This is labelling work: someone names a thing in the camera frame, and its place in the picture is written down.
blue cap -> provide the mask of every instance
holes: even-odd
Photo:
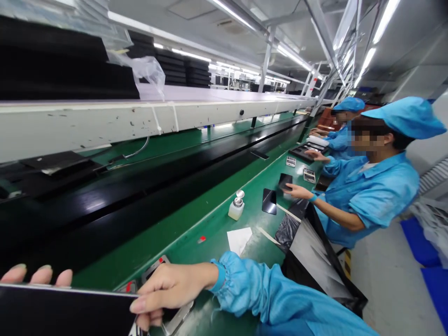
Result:
[[[365,103],[359,98],[347,97],[338,105],[333,107],[333,110],[336,111],[351,111],[358,112],[365,108]]]
[[[414,139],[429,139],[447,131],[434,116],[431,104],[420,97],[406,97],[361,114],[382,119],[394,131]]]

factory worker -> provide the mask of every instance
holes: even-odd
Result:
[[[23,282],[26,272],[24,264],[17,265],[1,281]],[[49,284],[52,274],[49,265],[41,267],[31,282]],[[70,286],[71,278],[71,270],[64,271],[56,285]],[[279,265],[269,269],[266,264],[240,259],[233,252],[225,252],[219,261],[213,259],[210,263],[160,265],[140,288],[141,297],[130,310],[139,314],[138,326],[148,331],[150,326],[161,325],[163,308],[180,308],[204,289],[217,297],[222,310],[236,317],[247,310],[260,315],[263,324],[257,335],[378,335],[329,296],[285,278]]]
[[[329,240],[353,248],[361,238],[387,228],[416,197],[420,178],[406,158],[407,145],[445,133],[446,128],[427,100],[407,97],[361,113],[349,131],[351,147],[366,156],[336,160],[307,151],[335,180],[319,197],[292,184],[288,186],[293,190],[285,192],[313,202]]]
[[[356,153],[350,150],[350,121],[364,108],[365,103],[361,99],[347,97],[331,111],[331,115],[336,117],[338,124],[343,124],[339,131],[328,132],[313,128],[309,134],[328,141],[328,147],[331,148],[330,155],[336,160],[350,160],[356,156]]]

white shelf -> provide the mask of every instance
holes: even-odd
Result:
[[[162,101],[151,88],[140,84],[142,100],[135,101],[1,103],[0,162],[293,111],[316,101],[278,93],[169,85]]]

blue work shirt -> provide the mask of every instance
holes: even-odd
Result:
[[[406,158],[406,152],[379,162],[359,173],[369,160],[359,156],[352,160],[331,158],[323,173],[336,176],[320,199],[346,212],[356,213],[365,229],[351,231],[340,226],[316,207],[329,240],[348,248],[379,228],[387,228],[403,212],[419,190],[420,177]]]
[[[210,290],[222,310],[237,317],[260,315],[257,335],[364,336],[378,334],[342,304],[285,278],[279,265],[269,269],[226,252],[217,265],[218,281]]]
[[[329,142],[330,154],[336,160],[350,160],[356,157],[355,152],[350,149],[350,124],[351,121],[347,125],[342,126],[339,131],[328,133],[328,137],[324,138],[324,140]]]

green work surface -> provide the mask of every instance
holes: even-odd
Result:
[[[229,250],[227,231],[245,227],[251,227],[252,237],[242,257],[265,262],[269,267],[281,263],[284,254],[258,228],[274,237],[284,213],[277,209],[277,215],[274,216],[261,210],[263,189],[277,190],[281,173],[292,175],[293,183],[312,189],[313,184],[303,180],[301,175],[303,168],[314,170],[316,178],[322,169],[321,163],[308,165],[299,159],[295,168],[286,166],[286,157],[289,155],[287,151],[295,146],[295,139],[284,142],[267,153],[270,156],[268,160],[260,159],[253,162],[84,269],[75,276],[74,286],[118,288],[129,280],[140,278],[143,271],[163,254],[166,254],[172,263],[182,264],[218,259]],[[243,189],[245,192],[245,208],[241,218],[234,221],[228,217],[227,212],[238,189]],[[287,209],[291,201],[284,199],[278,192],[277,203]],[[201,236],[205,236],[206,240],[199,243]],[[210,293],[201,293],[177,334],[253,335],[258,324],[257,317],[253,317],[250,312],[241,318],[226,312],[215,312],[212,322],[212,313],[218,308],[217,300],[213,300]],[[153,329],[151,334],[162,335],[162,332],[161,329]]]
[[[265,117],[258,117],[255,128],[277,122],[288,121],[295,116],[298,116],[298,114],[294,115],[291,112],[285,112]],[[129,158],[128,160],[118,161],[116,165],[139,162],[141,161],[142,157],[145,157],[146,159],[152,159],[175,152],[185,152],[185,150],[188,148],[200,146],[202,144],[222,139],[230,135],[251,131],[251,125],[252,118],[244,119],[238,122],[217,125],[210,128],[194,128],[179,133],[170,133],[162,136],[155,136],[150,138],[147,147],[141,153],[139,153],[139,155]],[[122,154],[129,155],[136,152],[143,146],[144,143],[145,139],[139,139],[136,141],[115,144],[111,151],[107,152],[104,155],[98,156],[93,160],[99,164],[107,165],[110,159],[113,159]],[[79,154],[88,156],[101,152],[103,150],[104,149],[96,149],[80,152]]]

